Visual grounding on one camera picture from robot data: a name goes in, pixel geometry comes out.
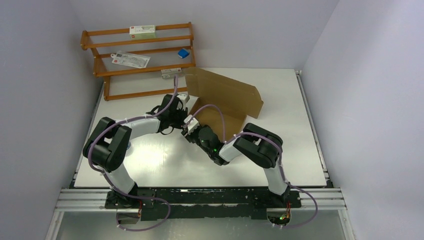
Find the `blue sponge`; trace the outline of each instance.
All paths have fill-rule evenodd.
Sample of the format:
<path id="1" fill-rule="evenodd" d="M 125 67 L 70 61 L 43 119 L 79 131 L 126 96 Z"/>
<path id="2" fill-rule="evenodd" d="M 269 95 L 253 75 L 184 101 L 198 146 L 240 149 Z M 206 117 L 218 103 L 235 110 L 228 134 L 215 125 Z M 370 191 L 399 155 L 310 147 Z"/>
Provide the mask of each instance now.
<path id="1" fill-rule="evenodd" d="M 188 55 L 190 55 L 190 52 L 189 51 L 187 51 L 187 49 L 185 49 L 185 48 L 183 48 L 183 49 L 181 49 L 179 52 L 178 52 L 178 57 L 180 57 L 180 58 L 185 58 L 185 57 L 187 57 Z"/>

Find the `black mounting plate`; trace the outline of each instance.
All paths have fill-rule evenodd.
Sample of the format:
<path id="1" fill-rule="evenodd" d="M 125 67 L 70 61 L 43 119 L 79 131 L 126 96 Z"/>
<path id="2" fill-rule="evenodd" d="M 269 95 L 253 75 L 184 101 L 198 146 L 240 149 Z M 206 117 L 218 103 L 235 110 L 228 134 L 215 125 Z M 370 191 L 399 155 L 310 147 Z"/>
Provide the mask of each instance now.
<path id="1" fill-rule="evenodd" d="M 139 203 L 134 204 L 131 207 L 125 207 L 123 206 L 119 201 L 116 201 L 114 191 L 109 191 L 107 193 L 106 202 L 104 203 L 105 209 L 138 209 L 140 207 Z M 143 196 L 143 197 L 155 197 L 156 192 L 153 189 L 138 189 L 137 196 Z M 153 200 L 141 200 L 142 202 L 142 209 L 152 209 L 154 207 L 155 201 Z"/>
<path id="2" fill-rule="evenodd" d="M 268 187 L 226 188 L 139 188 L 139 196 L 153 196 L 167 200 L 171 205 L 170 219 L 251 217 L 266 220 L 267 209 L 286 208 L 287 203 L 270 193 Z M 302 206 L 299 192 L 290 191 L 287 200 L 292 208 Z M 163 218 L 168 206 L 160 201 L 143 201 L 141 221 Z M 125 209 L 108 203 L 106 209 Z"/>

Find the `white wall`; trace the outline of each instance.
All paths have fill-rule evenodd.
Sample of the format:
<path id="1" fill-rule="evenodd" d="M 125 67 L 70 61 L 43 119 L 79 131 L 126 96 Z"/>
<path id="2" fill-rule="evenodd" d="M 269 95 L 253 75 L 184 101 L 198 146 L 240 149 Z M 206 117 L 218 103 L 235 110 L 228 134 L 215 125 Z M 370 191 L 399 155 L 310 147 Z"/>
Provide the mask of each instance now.
<path id="1" fill-rule="evenodd" d="M 339 0 L 71 0 L 87 31 L 192 22 L 199 67 L 295 68 Z"/>
<path id="2" fill-rule="evenodd" d="M 68 0 L 0 1 L 0 239 L 44 239 L 100 90 Z"/>
<path id="3" fill-rule="evenodd" d="M 358 240 L 423 239 L 424 1 L 340 0 L 302 74 Z"/>

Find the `white table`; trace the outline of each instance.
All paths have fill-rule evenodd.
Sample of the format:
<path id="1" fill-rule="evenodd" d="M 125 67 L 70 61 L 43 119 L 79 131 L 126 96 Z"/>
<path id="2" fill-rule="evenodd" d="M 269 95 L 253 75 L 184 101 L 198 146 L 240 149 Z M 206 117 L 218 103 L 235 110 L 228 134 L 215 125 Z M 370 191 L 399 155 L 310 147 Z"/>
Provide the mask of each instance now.
<path id="1" fill-rule="evenodd" d="M 254 85 L 264 102 L 254 123 L 279 135 L 284 143 L 283 168 L 286 177 L 297 186 L 325 186 L 326 179 L 311 130 L 307 111 L 293 69 L 205 68 L 238 81 Z M 180 78 L 179 87 L 185 86 Z M 159 72 L 113 78 L 111 95 L 172 88 L 171 80 L 162 80 Z M 97 107 L 93 126 L 102 117 L 122 120 L 143 115 L 162 102 L 163 95 L 104 101 Z M 188 103 L 191 108 L 195 101 Z M 245 156 L 218 166 L 195 144 L 188 143 L 176 129 L 170 135 L 145 135 L 131 141 L 124 160 L 129 175 L 139 187 L 248 187 L 267 186 L 262 168 Z M 88 160 L 81 156 L 75 187 L 109 187 Z"/>

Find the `cardboard box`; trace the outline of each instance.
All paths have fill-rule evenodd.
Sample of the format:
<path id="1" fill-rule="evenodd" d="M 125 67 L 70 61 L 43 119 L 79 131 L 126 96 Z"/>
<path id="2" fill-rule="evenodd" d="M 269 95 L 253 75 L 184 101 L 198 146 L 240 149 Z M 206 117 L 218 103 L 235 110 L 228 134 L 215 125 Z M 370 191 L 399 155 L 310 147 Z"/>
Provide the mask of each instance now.
<path id="1" fill-rule="evenodd" d="M 131 40 L 156 38 L 155 25 L 130 26 L 129 37 Z"/>
<path id="2" fill-rule="evenodd" d="M 243 129 L 247 115 L 258 118 L 264 102 L 255 86 L 197 67 L 184 72 L 188 94 L 198 97 L 189 114 L 207 104 L 218 106 L 224 115 L 226 141 Z M 209 125 L 223 141 L 221 116 L 214 107 L 205 108 L 196 118 L 201 125 Z"/>

